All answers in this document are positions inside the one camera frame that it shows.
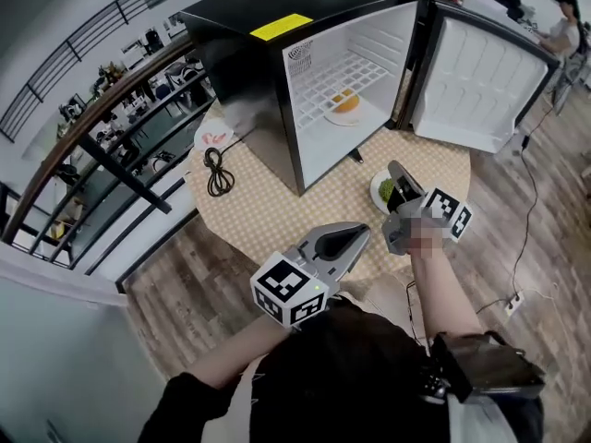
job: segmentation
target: white plate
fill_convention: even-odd
[[[197,128],[193,146],[197,151],[205,151],[207,148],[222,150],[230,144],[233,135],[234,131],[223,122],[222,118],[212,118]]]
[[[334,123],[338,126],[357,126],[359,125],[359,121],[363,118],[363,106],[367,102],[363,100],[363,98],[359,95],[359,104],[355,107],[351,112],[346,112],[344,114],[338,114],[336,112],[327,112],[324,114],[324,118],[326,118],[331,123]]]
[[[390,179],[390,173],[388,172],[388,169],[379,171],[376,175],[374,175],[373,179],[371,179],[371,183],[369,184],[369,194],[371,195],[371,199],[373,200],[373,203],[376,205],[376,207],[378,207],[382,213],[390,215],[390,212],[388,211],[388,205],[380,197],[380,184],[386,179]]]

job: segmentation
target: fridge shelf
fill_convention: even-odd
[[[365,57],[345,51],[292,78],[296,129],[310,126],[387,74],[386,69]],[[350,93],[344,96],[344,90]],[[335,102],[337,95],[342,99]]]

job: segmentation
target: mini fridge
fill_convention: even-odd
[[[226,123],[298,195],[392,115],[417,0],[203,0],[185,21]]]
[[[398,128],[498,150],[556,62],[434,0],[202,0],[183,13],[226,124],[298,195],[391,120],[399,96]]]

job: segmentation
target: green vegetable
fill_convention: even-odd
[[[392,191],[394,190],[394,182],[392,179],[386,179],[380,184],[380,188],[378,189],[378,193],[380,194],[381,199],[388,203],[390,200],[390,196],[392,195]]]

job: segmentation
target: open fridge door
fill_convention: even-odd
[[[443,1],[428,2],[423,31],[397,127],[498,152],[558,60],[504,20]]]

